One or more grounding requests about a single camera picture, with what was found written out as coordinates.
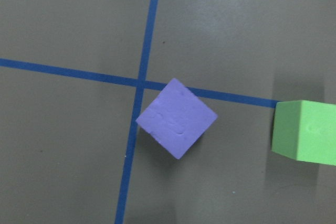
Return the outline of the purple foam block near green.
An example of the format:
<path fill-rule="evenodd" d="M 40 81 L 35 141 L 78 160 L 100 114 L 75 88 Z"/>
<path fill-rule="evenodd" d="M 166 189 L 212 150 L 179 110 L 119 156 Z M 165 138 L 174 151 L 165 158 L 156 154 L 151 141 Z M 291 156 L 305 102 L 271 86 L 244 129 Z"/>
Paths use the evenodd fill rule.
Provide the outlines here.
<path fill-rule="evenodd" d="M 216 121 L 217 114 L 173 78 L 136 119 L 176 159 Z"/>

